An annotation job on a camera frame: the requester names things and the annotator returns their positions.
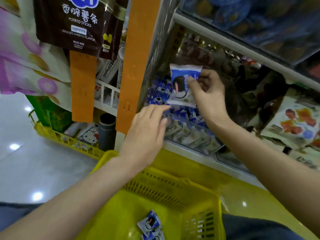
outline barcode sticker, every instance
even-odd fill
[[[71,31],[78,34],[87,35],[87,30],[85,28],[80,28],[74,25],[71,25]]]

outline brown plastic package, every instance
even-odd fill
[[[128,0],[34,0],[42,42],[116,60]]]

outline forearm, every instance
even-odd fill
[[[320,237],[320,174],[270,148],[231,120],[207,124],[270,193]]]
[[[0,233],[0,239],[74,239],[91,217],[139,172],[122,158],[60,193]]]

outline blue logo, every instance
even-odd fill
[[[99,0],[69,0],[78,8],[95,8]]]

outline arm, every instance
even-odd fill
[[[235,124],[227,114],[224,85],[218,74],[202,70],[201,75],[207,79],[188,83],[209,128],[294,217],[320,237],[320,173]]]
[[[170,106],[136,114],[118,157],[0,233],[6,240],[74,239],[96,212],[130,179],[151,165],[162,148]]]

